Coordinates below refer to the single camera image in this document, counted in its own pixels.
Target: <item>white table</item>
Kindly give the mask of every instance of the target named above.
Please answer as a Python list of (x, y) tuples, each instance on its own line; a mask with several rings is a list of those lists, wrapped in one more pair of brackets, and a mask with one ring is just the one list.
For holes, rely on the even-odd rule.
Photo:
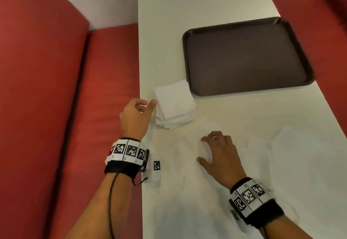
[[(138, 0), (141, 98), (151, 99), (155, 87), (186, 78), (182, 49), (186, 30), (278, 15), (272, 0)], [(347, 144), (315, 82), (302, 88), (195, 97), (195, 101), (197, 121), (204, 117), (214, 121), (238, 148), (245, 146), (250, 132), (270, 140), (285, 125), (309, 129), (336, 145)], [(168, 131), (151, 125), (145, 141), (165, 156), (166, 143), (190, 126)], [(163, 188), (142, 186), (144, 239), (154, 238), (155, 199), (163, 193)]]

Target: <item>forearm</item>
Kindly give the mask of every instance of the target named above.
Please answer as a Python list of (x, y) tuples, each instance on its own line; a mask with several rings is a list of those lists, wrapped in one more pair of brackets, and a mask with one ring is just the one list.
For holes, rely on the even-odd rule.
[(299, 226), (293, 223), (288, 217), (281, 216), (266, 225), (267, 238), (265, 232), (261, 233), (265, 239), (312, 239)]
[[(70, 230), (66, 239), (109, 239), (108, 198), (115, 173), (106, 174), (84, 212)], [(115, 238), (119, 238), (127, 219), (132, 180), (119, 174), (112, 189), (111, 216)]]

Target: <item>plastic tray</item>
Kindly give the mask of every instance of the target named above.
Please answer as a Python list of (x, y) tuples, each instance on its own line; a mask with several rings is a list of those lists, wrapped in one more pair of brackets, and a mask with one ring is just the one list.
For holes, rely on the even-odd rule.
[(280, 17), (190, 29), (183, 35), (187, 81), (197, 96), (308, 85), (314, 73)]

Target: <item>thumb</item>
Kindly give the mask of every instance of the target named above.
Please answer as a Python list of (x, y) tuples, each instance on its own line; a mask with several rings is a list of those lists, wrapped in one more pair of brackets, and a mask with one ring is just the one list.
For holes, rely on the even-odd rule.
[(157, 100), (155, 99), (152, 99), (149, 104), (147, 105), (147, 109), (146, 111), (144, 112), (146, 115), (148, 116), (152, 116), (152, 113), (155, 109), (155, 107), (157, 106)]
[(208, 174), (210, 174), (211, 171), (211, 164), (206, 161), (206, 159), (202, 157), (198, 157), (197, 162), (207, 171)]

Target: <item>white towel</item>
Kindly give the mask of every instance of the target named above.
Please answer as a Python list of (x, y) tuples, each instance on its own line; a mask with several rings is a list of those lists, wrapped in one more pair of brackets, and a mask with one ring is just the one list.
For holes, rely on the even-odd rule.
[(196, 103), (185, 80), (158, 87), (155, 95), (158, 100), (155, 112), (157, 125), (172, 130), (194, 120)]

